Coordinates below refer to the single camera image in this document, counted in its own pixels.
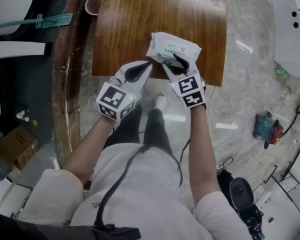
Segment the white sneaker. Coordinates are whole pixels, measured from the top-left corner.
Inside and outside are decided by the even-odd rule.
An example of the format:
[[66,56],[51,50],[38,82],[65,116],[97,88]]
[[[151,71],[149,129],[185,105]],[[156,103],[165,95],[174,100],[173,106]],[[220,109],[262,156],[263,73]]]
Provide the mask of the white sneaker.
[[154,100],[154,109],[163,110],[166,106],[167,99],[163,93],[159,93],[158,96]]

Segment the wet wipes package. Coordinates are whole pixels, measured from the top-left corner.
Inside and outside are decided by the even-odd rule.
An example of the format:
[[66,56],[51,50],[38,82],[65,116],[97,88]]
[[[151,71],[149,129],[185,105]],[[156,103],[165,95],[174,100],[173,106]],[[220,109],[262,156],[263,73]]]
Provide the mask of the wet wipes package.
[[197,44],[172,34],[157,32],[152,33],[151,36],[152,39],[146,56],[159,63],[164,62],[169,66],[182,68],[173,54],[182,54],[196,61],[201,52],[201,48]]

